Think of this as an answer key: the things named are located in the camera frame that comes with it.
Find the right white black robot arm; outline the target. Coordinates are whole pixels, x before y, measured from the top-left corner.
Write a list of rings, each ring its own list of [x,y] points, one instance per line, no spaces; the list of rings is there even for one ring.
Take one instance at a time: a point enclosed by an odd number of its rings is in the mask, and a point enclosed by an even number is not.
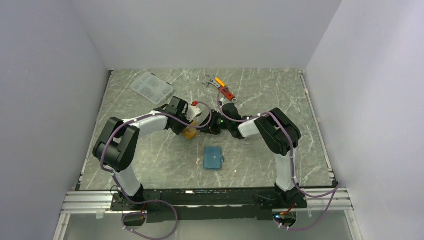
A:
[[[257,116],[241,116],[233,103],[227,103],[221,106],[220,111],[213,110],[200,125],[202,133],[218,135],[227,130],[238,140],[261,136],[274,154],[276,164],[275,194],[266,199],[287,208],[296,197],[301,196],[297,189],[295,153],[302,135],[279,108]]]

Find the blue card holder wallet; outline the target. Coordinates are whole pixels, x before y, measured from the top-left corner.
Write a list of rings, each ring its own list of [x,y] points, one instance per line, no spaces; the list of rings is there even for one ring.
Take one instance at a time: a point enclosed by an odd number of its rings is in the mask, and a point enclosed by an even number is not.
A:
[[[220,146],[206,146],[203,155],[203,168],[205,170],[219,171],[225,158]]]

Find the orange credit cards stack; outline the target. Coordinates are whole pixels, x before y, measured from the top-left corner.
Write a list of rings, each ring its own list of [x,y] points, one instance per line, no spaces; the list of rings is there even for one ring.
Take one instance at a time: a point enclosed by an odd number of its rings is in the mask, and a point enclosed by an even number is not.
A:
[[[194,127],[197,126],[197,122],[193,121],[190,126],[187,126],[182,132],[181,134],[183,136],[185,136],[188,140],[193,139],[194,137],[196,137],[198,135],[198,130]]]

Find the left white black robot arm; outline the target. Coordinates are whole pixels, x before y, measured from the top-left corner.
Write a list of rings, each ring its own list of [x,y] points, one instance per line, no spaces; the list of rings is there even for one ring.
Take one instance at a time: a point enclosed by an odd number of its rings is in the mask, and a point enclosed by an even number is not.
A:
[[[196,103],[173,97],[168,104],[130,119],[111,117],[98,137],[92,154],[102,170],[111,174],[124,204],[139,209],[144,201],[144,187],[136,177],[132,162],[138,140],[157,131],[172,130],[179,135],[202,114]]]

